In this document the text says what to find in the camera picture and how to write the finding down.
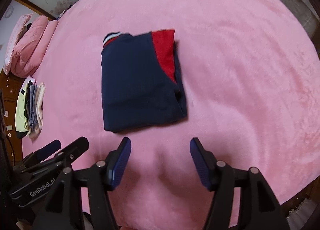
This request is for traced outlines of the navy red varsity jacket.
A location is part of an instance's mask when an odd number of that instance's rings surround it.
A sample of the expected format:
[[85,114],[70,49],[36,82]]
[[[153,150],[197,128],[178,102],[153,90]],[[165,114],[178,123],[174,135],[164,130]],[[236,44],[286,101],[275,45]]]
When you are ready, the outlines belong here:
[[136,36],[112,32],[103,39],[101,97],[106,131],[163,125],[187,117],[174,35],[173,29]]

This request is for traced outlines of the stack of folded clothes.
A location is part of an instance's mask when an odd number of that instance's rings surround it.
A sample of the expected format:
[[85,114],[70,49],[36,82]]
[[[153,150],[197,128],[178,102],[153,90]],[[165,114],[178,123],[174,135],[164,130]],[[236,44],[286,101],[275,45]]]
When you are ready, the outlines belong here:
[[27,77],[20,88],[16,112],[15,129],[19,139],[28,136],[37,139],[43,128],[44,83],[36,84],[31,76]]

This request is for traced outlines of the dark wooden headboard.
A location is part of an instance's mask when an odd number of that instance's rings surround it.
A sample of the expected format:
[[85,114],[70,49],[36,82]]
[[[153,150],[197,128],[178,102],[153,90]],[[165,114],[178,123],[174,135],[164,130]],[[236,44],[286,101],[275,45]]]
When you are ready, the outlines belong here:
[[9,162],[12,166],[23,158],[22,140],[16,135],[15,112],[17,98],[24,79],[16,77],[11,72],[7,75],[1,70],[1,91],[4,103],[5,145]]

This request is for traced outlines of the folded pink quilt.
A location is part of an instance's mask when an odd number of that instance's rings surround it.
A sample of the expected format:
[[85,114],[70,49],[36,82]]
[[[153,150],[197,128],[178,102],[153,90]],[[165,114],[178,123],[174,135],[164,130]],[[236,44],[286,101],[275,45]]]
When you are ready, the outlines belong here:
[[44,15],[32,22],[29,30],[14,47],[11,73],[21,78],[35,73],[42,63],[57,25],[57,20],[49,21]]

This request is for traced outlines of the pink plush bed blanket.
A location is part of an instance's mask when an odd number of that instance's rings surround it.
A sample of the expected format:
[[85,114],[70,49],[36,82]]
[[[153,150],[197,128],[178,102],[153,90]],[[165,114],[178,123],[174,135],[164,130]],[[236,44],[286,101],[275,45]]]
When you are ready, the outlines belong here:
[[319,176],[319,58],[280,0],[79,0],[59,20],[34,74],[46,86],[43,129],[24,138],[23,155],[80,136],[90,167],[122,135],[104,130],[101,51],[110,32],[173,28],[188,117],[126,134],[132,151],[110,194],[118,224],[134,229],[202,229],[211,192],[201,184],[189,143],[216,158],[257,167],[279,202]]

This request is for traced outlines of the pink white pillow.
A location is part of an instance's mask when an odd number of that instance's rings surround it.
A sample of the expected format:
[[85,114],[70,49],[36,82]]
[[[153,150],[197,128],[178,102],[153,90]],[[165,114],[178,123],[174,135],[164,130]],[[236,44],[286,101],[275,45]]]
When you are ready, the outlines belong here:
[[31,14],[24,14],[20,16],[18,19],[15,27],[12,30],[12,33],[10,35],[8,44],[7,44],[7,50],[5,53],[5,60],[4,60],[4,66],[3,66],[3,72],[7,75],[11,69],[11,64],[12,64],[12,59],[13,59],[13,50],[22,37],[22,33],[24,31],[24,27],[27,24],[27,22],[31,19],[32,17]]

